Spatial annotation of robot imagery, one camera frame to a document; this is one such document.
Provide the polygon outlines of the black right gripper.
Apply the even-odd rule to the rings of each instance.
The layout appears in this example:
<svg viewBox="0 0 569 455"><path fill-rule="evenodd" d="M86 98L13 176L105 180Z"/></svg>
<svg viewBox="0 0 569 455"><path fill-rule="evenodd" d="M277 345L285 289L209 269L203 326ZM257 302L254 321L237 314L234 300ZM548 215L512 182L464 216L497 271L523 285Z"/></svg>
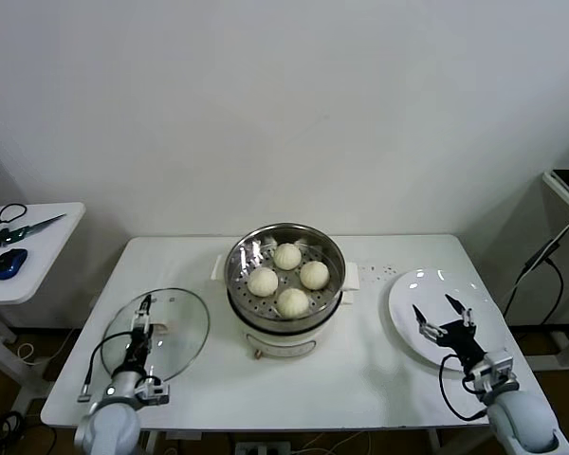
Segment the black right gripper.
<svg viewBox="0 0 569 455"><path fill-rule="evenodd" d="M475 366L484 359L485 351L475 340L476 327L472 309L449 294L445 297L462 320L438 327L428 322L423 313L413 305L419 333L425 338L437 338L436 344L439 347L452 349L462 366Z"/></svg>

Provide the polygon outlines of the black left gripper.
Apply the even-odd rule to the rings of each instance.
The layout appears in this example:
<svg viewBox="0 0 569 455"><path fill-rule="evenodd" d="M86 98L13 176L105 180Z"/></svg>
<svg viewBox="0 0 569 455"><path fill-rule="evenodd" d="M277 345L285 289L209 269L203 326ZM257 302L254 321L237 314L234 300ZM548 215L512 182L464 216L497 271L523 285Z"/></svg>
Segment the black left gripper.
<svg viewBox="0 0 569 455"><path fill-rule="evenodd" d="M122 362L122 369L125 372L147 373L145 364L151 352L151 336L147 333L147 320L150 317L152 301L151 294L143 296L138 311L133 315L131 340Z"/></svg>

